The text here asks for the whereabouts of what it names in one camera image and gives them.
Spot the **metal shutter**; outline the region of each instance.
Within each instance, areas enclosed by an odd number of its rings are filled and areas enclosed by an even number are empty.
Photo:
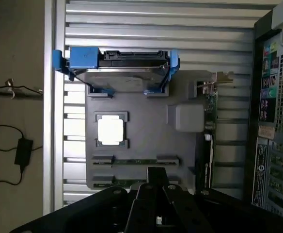
[[[281,0],[71,0],[66,5],[63,0],[57,2],[56,33],[65,31],[65,39],[57,34],[55,47],[65,49],[66,57],[69,57],[69,46],[99,46],[101,50],[121,51],[176,48],[181,70],[234,72],[233,83],[218,87],[219,124],[213,187],[241,199],[252,28]],[[64,18],[65,28],[61,24]],[[59,77],[55,74],[55,209],[63,202],[77,201],[93,193],[85,185],[84,87],[65,82],[63,99],[59,96],[63,90],[57,87],[62,84],[57,80]],[[56,117],[63,113],[63,122],[58,121]]]

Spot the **screw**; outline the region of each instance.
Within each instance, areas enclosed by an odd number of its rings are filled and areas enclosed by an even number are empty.
[[[170,186],[169,186],[169,189],[175,190],[175,189],[176,189],[176,186],[175,186],[175,185],[170,185]]]
[[[201,194],[203,194],[203,195],[209,195],[209,192],[208,192],[207,190],[202,190],[202,191],[201,191]]]

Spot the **corrugated metal wall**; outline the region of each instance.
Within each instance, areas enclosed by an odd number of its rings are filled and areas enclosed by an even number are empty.
[[[69,46],[99,46],[101,50],[121,51],[176,48],[182,70],[234,72],[233,83],[218,87],[219,124],[213,187],[241,198],[251,85],[252,27],[279,2],[70,1],[66,5],[65,55],[69,57]],[[67,115],[64,119],[63,190],[64,201],[71,202],[91,192],[85,185],[84,88],[78,83],[67,83],[64,88]]]

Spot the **wall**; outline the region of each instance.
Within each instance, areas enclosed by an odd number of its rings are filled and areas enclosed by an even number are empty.
[[[0,0],[0,85],[14,78],[16,85],[43,87],[44,1]],[[42,145],[43,103],[0,98],[0,124],[20,128],[34,147]],[[0,148],[15,147],[19,133],[0,128]],[[19,179],[15,151],[0,152],[0,179]],[[42,215],[42,150],[19,186],[0,183],[0,233],[6,233]]]

